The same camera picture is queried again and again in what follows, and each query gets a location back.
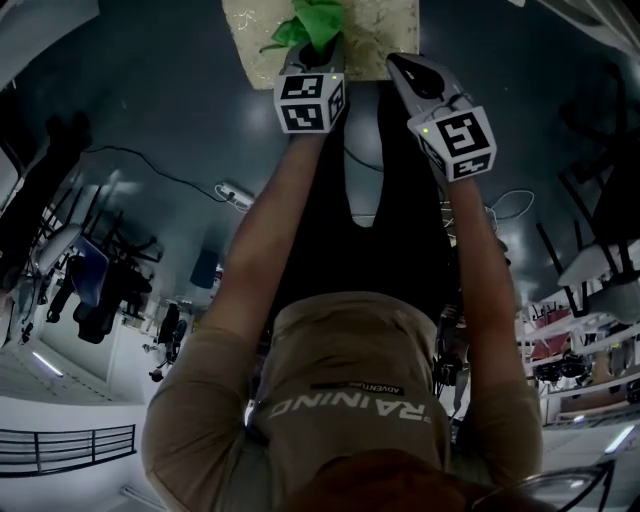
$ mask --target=floor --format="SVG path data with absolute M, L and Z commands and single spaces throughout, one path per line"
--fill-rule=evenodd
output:
M 228 180 L 257 194 L 286 137 L 271 93 L 252 90 L 245 78 L 220 3 L 110 0 L 101 2 L 101 13 L 17 78 L 17 108 L 36 140 L 44 143 L 44 120 L 52 113 L 69 116 L 81 109 L 92 122 L 96 146 L 142 151 L 162 172 L 208 191 Z M 561 259 L 570 261 L 575 210 L 556 174 L 596 154 L 563 128 L 558 107 L 573 99 L 585 120 L 610 120 L 612 87 L 603 63 L 621 65 L 636 98 L 640 66 L 533 0 L 525 8 L 507 0 L 421 0 L 420 15 L 422 53 L 450 67 L 488 112 L 498 160 L 478 180 L 487 204 L 510 189 L 535 193 L 532 209 L 500 223 L 499 235 L 509 247 L 521 300 L 547 296 L 556 290 L 556 274 L 535 223 L 545 224 Z M 346 143 L 361 159 L 380 165 L 377 87 L 351 84 L 349 94 Z M 133 155 L 85 155 L 80 171 L 85 183 L 115 179 L 110 209 L 122 209 L 130 225 L 162 242 L 158 275 L 164 295 L 190 293 L 201 248 L 224 254 L 241 220 L 234 208 L 153 174 Z M 354 213 L 375 212 L 381 185 L 382 174 L 347 159 Z M 595 197 L 590 187 L 583 192 Z M 525 204 L 526 197 L 511 196 L 497 214 L 509 216 Z

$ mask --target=metal frame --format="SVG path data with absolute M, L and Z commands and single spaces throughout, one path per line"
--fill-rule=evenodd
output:
M 121 433 L 108 433 L 120 430 Z M 62 432 L 25 432 L 21 430 L 0 429 L 0 478 L 24 478 L 42 475 L 66 473 L 76 469 L 88 468 L 103 464 L 136 453 L 135 425 L 100 428 L 93 430 L 73 430 Z M 12 439 L 18 436 L 31 436 L 32 441 Z M 50 445 L 75 445 L 86 443 L 79 448 L 63 447 L 47 449 Z M 7 460 L 8 457 L 21 457 L 20 460 Z M 91 459 L 90 462 L 71 463 L 60 466 L 60 463 Z M 27 471 L 3 471 L 4 467 L 35 466 Z

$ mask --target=person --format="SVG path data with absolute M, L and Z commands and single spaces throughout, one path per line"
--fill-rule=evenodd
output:
M 539 399 L 476 184 L 448 190 L 471 365 L 452 445 L 431 376 L 452 261 L 437 184 L 385 85 L 380 204 L 372 227 L 356 225 L 345 118 L 328 136 L 290 140 L 235 235 L 210 309 L 149 406 L 144 467 L 171 510 L 457 512 L 540 470 Z M 245 427 L 256 346 L 271 321 Z

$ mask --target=white wall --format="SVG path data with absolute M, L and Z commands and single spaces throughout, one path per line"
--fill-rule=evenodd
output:
M 144 344 L 152 345 L 153 337 L 120 326 L 107 377 L 109 389 L 127 401 L 139 404 L 148 404 L 160 386 L 151 380 L 149 372 L 163 359 L 158 352 L 146 353 L 142 348 Z

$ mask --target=wire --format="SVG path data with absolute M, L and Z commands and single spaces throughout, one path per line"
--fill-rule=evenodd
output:
M 111 151 L 122 151 L 124 153 L 130 153 L 132 155 L 136 155 L 137 157 L 141 158 L 144 163 L 146 163 L 149 168 L 155 172 L 156 174 L 159 174 L 160 176 L 162 176 L 163 178 L 167 178 L 168 180 L 171 181 L 175 181 L 176 183 L 181 183 L 182 185 L 186 185 L 188 187 L 191 187 L 195 190 L 197 190 L 198 192 L 200 192 L 201 194 L 207 196 L 209 199 L 211 199 L 212 201 L 215 201 L 216 203 L 227 203 L 229 201 L 229 198 L 227 198 L 226 200 L 222 201 L 220 199 L 216 199 L 214 196 L 212 196 L 211 194 L 209 194 L 209 192 L 206 192 L 204 190 L 202 190 L 200 187 L 198 187 L 196 184 L 191 183 L 190 181 L 187 180 L 182 180 L 180 178 L 176 178 L 175 176 L 171 176 L 170 174 L 166 174 L 164 172 L 159 171 L 158 169 L 156 169 L 156 167 L 147 159 L 147 157 L 144 155 L 144 153 L 141 153 L 140 151 L 135 151 L 133 149 L 129 149 L 129 148 L 125 148 L 125 147 L 121 147 L 121 146 L 102 146 L 100 148 L 97 149 L 88 149 L 83 151 L 83 153 L 99 153 L 100 151 L 106 151 L 106 150 L 111 150 Z
M 382 167 L 377 167 L 375 165 L 371 165 L 368 164 L 367 162 L 365 162 L 364 160 L 360 160 L 356 155 L 354 155 L 351 150 L 345 146 L 344 147 L 344 152 L 349 155 L 351 158 L 353 158 L 353 160 L 355 160 L 356 162 L 358 162 L 360 165 L 364 165 L 365 167 L 368 167 L 371 170 L 374 170 L 376 172 L 384 172 L 384 169 Z
M 496 213 L 495 213 L 496 206 L 498 206 L 500 201 L 502 201 L 505 197 L 508 197 L 508 196 L 510 196 L 512 194 L 528 194 L 529 196 L 531 196 L 529 204 L 527 204 L 527 206 L 525 206 L 518 213 L 515 213 L 513 215 L 508 215 L 506 217 L 498 217 L 496 215 Z M 496 222 L 504 222 L 504 221 L 507 221 L 507 220 L 516 220 L 516 219 L 519 219 L 520 217 L 522 217 L 525 213 L 527 213 L 531 209 L 531 206 L 533 206 L 533 202 L 535 200 L 536 200 L 536 195 L 533 193 L 533 191 L 531 191 L 529 189 L 526 189 L 526 188 L 514 188 L 513 190 L 508 190 L 507 192 L 502 194 L 498 199 L 496 199 L 493 202 L 493 204 L 489 207 L 489 209 L 493 211 L 493 214 L 495 216 Z

